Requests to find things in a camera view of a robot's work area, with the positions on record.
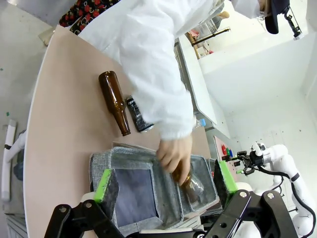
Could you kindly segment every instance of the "plastic bottle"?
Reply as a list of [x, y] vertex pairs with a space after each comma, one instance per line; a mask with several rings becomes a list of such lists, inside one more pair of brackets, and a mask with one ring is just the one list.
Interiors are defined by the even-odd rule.
[[117, 75], [113, 71], [107, 71], [99, 75], [99, 84], [103, 92], [108, 110], [113, 114], [123, 136], [129, 135], [130, 128], [125, 113], [123, 100]]
[[[179, 181], [181, 175], [181, 164], [178, 164], [175, 171], [172, 173], [172, 177], [175, 182]], [[198, 200], [199, 196], [204, 192], [204, 186], [200, 182], [200, 180], [192, 174], [190, 171], [187, 175], [185, 182], [181, 185], [182, 190], [184, 193], [188, 195], [189, 201], [194, 203]]]
[[193, 128], [204, 127], [204, 126], [206, 126], [205, 119], [199, 119], [199, 120], [196, 119], [196, 123]]

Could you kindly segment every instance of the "white protective suit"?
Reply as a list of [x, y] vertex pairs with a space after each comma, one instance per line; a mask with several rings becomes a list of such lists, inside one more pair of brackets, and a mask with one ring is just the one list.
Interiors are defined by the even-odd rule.
[[163, 140], [192, 132], [191, 95], [180, 79], [175, 39], [215, 9], [216, 0], [121, 0], [79, 34], [122, 65], [145, 121]]

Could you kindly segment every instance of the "white sleeve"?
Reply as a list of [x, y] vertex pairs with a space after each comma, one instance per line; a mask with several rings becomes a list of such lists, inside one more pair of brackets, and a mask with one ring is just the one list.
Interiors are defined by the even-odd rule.
[[182, 138], [193, 128], [191, 95], [180, 79], [175, 32], [200, 0], [143, 0], [127, 15], [119, 35], [120, 62], [146, 122], [163, 140]]

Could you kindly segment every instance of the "beige table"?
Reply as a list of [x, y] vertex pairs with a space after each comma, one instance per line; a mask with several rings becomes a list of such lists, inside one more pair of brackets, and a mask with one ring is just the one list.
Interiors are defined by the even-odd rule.
[[[113, 141], [157, 149], [154, 128], [138, 133], [127, 110], [131, 134], [122, 137], [107, 111], [98, 75], [113, 70], [123, 95], [132, 93], [120, 65], [88, 43], [57, 27], [46, 52], [33, 96], [24, 163], [24, 204], [30, 238], [43, 238], [52, 211], [77, 206], [89, 192], [89, 158]], [[193, 132], [193, 154], [210, 157], [205, 130]]]

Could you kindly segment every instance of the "red floral fabric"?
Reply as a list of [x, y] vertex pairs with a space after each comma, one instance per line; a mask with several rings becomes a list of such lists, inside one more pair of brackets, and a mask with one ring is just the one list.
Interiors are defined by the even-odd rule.
[[70, 31], [78, 35], [92, 20], [119, 1], [120, 0], [78, 0], [75, 5], [61, 17], [59, 24], [63, 27], [72, 25]]

